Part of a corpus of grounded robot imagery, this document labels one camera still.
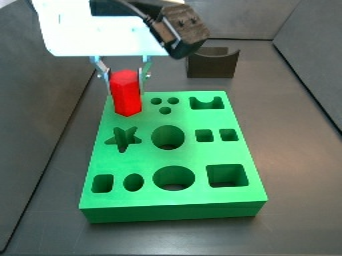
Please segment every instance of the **circular hole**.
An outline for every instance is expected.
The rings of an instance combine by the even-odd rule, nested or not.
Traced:
[[[168,102],[169,102],[170,104],[176,105],[176,104],[180,103],[180,99],[176,98],[176,97],[173,97],[173,98],[170,98],[170,99],[168,100]]]
[[[138,191],[144,187],[144,185],[145,185],[145,179],[142,175],[137,173],[129,175],[124,182],[125,188],[132,192]]]
[[[182,166],[168,166],[154,174],[156,185],[169,191],[185,190],[194,182],[194,172]]]
[[[160,109],[160,112],[164,115],[169,115],[172,113],[172,108],[170,107],[164,107],[164,108]]]
[[[164,150],[174,150],[185,143],[186,136],[178,127],[165,125],[154,130],[152,139],[158,148]]]
[[[162,99],[161,99],[161,98],[153,98],[153,99],[152,99],[152,103],[153,103],[154,105],[160,105],[160,104],[162,103]]]

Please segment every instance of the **white robot part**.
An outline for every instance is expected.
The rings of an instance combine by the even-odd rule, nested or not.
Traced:
[[[94,17],[89,0],[33,0],[33,4],[55,56],[169,55],[140,17]]]

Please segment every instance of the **square hole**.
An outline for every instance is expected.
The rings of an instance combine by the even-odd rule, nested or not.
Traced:
[[[224,141],[238,141],[240,140],[237,131],[234,129],[221,129],[220,134],[221,134],[221,139]]]
[[[213,188],[249,186],[249,179],[241,164],[208,165],[208,176]]]
[[[214,136],[213,136],[213,131],[209,129],[204,130],[197,130],[197,141],[198,142],[213,142],[214,141]]]
[[[97,175],[93,181],[91,191],[94,193],[109,193],[113,191],[114,176],[111,174]]]

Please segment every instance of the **rectangular hole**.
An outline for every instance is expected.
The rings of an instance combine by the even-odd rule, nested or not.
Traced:
[[[197,130],[196,135],[197,135],[198,142],[213,142],[214,141],[213,131],[210,129]]]
[[[213,188],[249,186],[249,179],[241,164],[208,165],[208,177]]]
[[[113,191],[114,176],[111,174],[102,174],[94,177],[91,191],[94,193],[109,193]]]
[[[238,141],[237,131],[234,129],[221,129],[220,130],[222,141]]]
[[[214,97],[209,102],[202,102],[196,97],[190,97],[190,107],[194,110],[205,109],[225,109],[224,101],[221,97]]]

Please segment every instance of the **small round hole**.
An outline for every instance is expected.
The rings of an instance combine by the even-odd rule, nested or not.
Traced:
[[[170,107],[162,107],[160,109],[160,112],[164,114],[164,115],[169,115],[172,113],[172,108]]]
[[[176,105],[176,104],[180,103],[180,99],[176,98],[176,97],[173,97],[173,98],[170,98],[170,99],[168,100],[168,102],[169,102],[170,104]]]
[[[160,105],[160,104],[162,103],[162,99],[161,99],[161,98],[153,98],[153,99],[152,99],[152,103],[153,103],[154,105]]]
[[[145,185],[145,179],[142,175],[137,173],[129,175],[124,182],[125,188],[132,192],[138,191],[144,187],[144,185]]]

